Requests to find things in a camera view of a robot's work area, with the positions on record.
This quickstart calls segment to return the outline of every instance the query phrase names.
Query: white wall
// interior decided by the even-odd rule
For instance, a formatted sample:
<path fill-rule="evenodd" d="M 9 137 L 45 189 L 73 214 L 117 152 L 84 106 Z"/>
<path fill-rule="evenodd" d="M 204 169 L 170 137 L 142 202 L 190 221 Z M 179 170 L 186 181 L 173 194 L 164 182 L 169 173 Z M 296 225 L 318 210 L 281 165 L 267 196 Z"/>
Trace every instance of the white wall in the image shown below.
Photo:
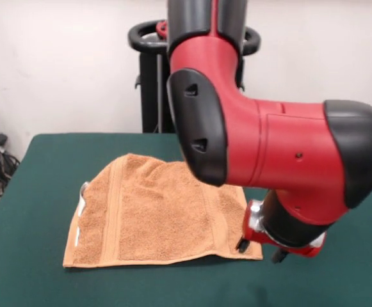
<path fill-rule="evenodd" d="M 127 31 L 165 0 L 0 0 L 0 132 L 22 157 L 43 132 L 140 132 L 138 55 Z M 251 1 L 261 51 L 247 94 L 372 104 L 372 1 Z"/>

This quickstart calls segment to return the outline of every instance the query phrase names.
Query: folded towel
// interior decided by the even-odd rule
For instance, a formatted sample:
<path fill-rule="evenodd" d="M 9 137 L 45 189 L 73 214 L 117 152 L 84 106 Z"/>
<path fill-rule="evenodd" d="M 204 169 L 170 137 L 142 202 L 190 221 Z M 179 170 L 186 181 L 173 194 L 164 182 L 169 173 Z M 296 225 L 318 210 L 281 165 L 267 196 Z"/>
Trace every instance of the folded towel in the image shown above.
<path fill-rule="evenodd" d="M 83 192 L 64 267 L 172 264 L 206 255 L 262 259 L 261 245 L 235 250 L 247 206 L 241 187 L 203 184 L 184 162 L 125 155 Z"/>

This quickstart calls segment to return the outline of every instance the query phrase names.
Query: red robot arm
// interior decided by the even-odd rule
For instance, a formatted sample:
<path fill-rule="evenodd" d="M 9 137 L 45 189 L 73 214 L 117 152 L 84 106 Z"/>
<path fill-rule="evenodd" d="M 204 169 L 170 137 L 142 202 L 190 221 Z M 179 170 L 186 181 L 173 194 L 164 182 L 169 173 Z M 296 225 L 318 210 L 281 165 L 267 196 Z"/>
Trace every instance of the red robot arm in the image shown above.
<path fill-rule="evenodd" d="M 243 96 L 246 8 L 246 0 L 169 0 L 172 117 L 199 180 L 270 190 L 259 208 L 248 206 L 244 239 L 314 256 L 321 244 L 312 244 L 372 190 L 372 107 Z"/>

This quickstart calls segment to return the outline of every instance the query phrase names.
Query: table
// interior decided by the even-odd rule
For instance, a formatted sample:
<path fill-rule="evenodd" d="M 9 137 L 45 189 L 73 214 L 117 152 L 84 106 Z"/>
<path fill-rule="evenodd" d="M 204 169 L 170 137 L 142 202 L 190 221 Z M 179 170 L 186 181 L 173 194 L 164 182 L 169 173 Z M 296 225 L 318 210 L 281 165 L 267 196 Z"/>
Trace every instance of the table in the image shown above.
<path fill-rule="evenodd" d="M 0 307 L 372 306 L 372 194 L 328 232 L 314 259 L 273 265 L 209 256 L 169 266 L 64 269 L 85 180 L 128 152 L 181 159 L 174 135 L 41 135 L 0 202 Z M 248 198 L 264 191 L 246 189 Z"/>

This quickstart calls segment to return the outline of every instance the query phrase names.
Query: screw hole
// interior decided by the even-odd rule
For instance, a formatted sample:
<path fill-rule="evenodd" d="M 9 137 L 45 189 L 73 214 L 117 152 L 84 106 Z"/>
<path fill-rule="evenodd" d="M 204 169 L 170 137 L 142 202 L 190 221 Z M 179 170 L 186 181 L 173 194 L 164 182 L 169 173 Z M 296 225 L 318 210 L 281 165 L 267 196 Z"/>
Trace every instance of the screw hole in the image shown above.
<path fill-rule="evenodd" d="M 191 147 L 193 147 L 194 150 L 204 154 L 207 151 L 207 144 L 208 144 L 207 139 L 195 139 L 192 142 Z"/>
<path fill-rule="evenodd" d="M 185 91 L 184 91 L 184 94 L 187 96 L 187 97 L 196 97 L 198 95 L 198 87 L 197 87 L 197 84 L 193 83 L 192 85 L 188 86 Z"/>

